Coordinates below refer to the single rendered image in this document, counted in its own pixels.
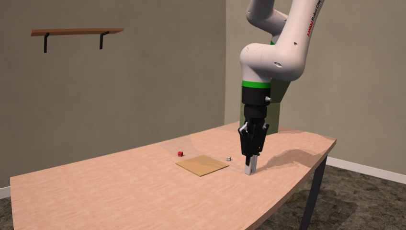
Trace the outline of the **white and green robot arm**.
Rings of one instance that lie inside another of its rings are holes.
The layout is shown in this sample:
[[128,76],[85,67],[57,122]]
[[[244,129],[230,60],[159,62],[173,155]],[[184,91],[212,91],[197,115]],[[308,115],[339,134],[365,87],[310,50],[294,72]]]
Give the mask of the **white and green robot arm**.
[[275,0],[251,0],[248,22],[272,34],[271,44],[249,44],[240,54],[242,103],[265,107],[271,102],[271,78],[295,81],[305,69],[308,47],[325,0],[293,0],[289,15],[273,9]]

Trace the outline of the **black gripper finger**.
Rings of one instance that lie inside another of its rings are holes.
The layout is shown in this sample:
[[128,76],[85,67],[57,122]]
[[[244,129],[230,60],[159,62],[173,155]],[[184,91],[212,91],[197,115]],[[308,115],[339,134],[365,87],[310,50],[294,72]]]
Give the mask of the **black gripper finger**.
[[256,172],[257,158],[260,155],[259,152],[262,152],[268,128],[269,124],[264,123],[263,125],[262,123],[259,123],[259,130],[254,141],[252,173]]
[[244,173],[248,175],[251,175],[252,170],[254,141],[257,128],[258,125],[254,124],[253,134],[247,132],[247,122],[242,128],[238,128],[238,132],[240,134],[241,152],[242,155],[246,156]]

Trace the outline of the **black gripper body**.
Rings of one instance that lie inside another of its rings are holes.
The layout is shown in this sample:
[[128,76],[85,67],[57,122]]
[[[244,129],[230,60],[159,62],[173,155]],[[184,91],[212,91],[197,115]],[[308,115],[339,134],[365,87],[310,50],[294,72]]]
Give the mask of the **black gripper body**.
[[[259,123],[264,125],[265,119],[267,116],[267,106],[265,107],[251,107],[251,106],[244,106],[244,116],[245,122],[247,122],[247,132],[253,134],[253,126],[254,124],[258,125],[257,133],[259,130]],[[262,119],[261,119],[262,118]]]

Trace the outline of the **tan square mat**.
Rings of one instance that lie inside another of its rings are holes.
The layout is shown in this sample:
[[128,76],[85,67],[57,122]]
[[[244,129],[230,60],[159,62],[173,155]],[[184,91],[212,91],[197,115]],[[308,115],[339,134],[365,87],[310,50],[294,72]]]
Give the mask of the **tan square mat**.
[[225,164],[205,155],[180,161],[175,164],[199,177],[216,172],[229,166],[228,164]]

